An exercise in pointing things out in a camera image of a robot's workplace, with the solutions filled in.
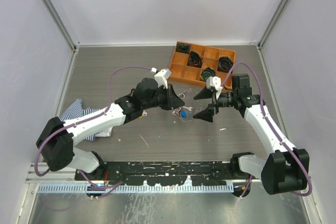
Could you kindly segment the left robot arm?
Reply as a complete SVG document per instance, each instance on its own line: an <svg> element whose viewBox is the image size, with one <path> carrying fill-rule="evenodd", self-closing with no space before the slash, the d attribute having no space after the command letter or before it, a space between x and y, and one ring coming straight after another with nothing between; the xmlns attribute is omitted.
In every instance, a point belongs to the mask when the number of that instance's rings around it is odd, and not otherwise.
<svg viewBox="0 0 336 224"><path fill-rule="evenodd" d="M96 152L77 149L77 144L107 128L138 119L144 110L159 107L169 111L184 104L171 84L160 86L154 79L145 78L130 94L116 99L104 109L73 120L50 119L36 142L37 156L43 157L51 172L70 167L99 180L105 174L104 161Z"/></svg>

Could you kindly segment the large metal disc keyring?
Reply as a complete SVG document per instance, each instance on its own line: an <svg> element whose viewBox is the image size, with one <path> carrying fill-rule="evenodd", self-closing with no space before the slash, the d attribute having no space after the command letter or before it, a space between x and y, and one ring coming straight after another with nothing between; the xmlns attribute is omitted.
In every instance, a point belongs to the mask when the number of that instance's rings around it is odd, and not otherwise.
<svg viewBox="0 0 336 224"><path fill-rule="evenodd" d="M200 111L200 105L198 104L197 100L194 100L194 96L196 95L194 90L191 88L183 90L181 93L178 94L180 98L185 102L185 106L192 106L193 107L193 113L188 119L182 119L179 116L175 116L179 121L181 121L185 125L190 125L193 121L193 115L198 113Z"/></svg>

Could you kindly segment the silver key with blue tag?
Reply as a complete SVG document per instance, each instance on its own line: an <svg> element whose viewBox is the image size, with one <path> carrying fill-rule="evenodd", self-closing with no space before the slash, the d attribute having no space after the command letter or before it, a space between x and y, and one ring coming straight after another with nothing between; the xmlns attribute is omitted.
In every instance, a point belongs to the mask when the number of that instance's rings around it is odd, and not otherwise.
<svg viewBox="0 0 336 224"><path fill-rule="evenodd" d="M192 106L182 106L178 110L178 116L182 119L188 119L193 113Z"/></svg>

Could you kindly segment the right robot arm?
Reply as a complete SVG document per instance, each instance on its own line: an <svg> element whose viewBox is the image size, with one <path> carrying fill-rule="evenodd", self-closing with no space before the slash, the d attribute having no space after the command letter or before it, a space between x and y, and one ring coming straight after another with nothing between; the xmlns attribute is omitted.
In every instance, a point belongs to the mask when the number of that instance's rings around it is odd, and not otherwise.
<svg viewBox="0 0 336 224"><path fill-rule="evenodd" d="M275 124L261 96L253 94L249 76L234 75L229 92L223 92L220 81L219 77L206 80L205 88L195 99L210 98L212 101L193 117L212 122L220 108L236 109L252 126L268 155L263 160L251 152L233 154L229 164L232 176L260 179L270 195L310 190L308 152L304 148L296 148Z"/></svg>

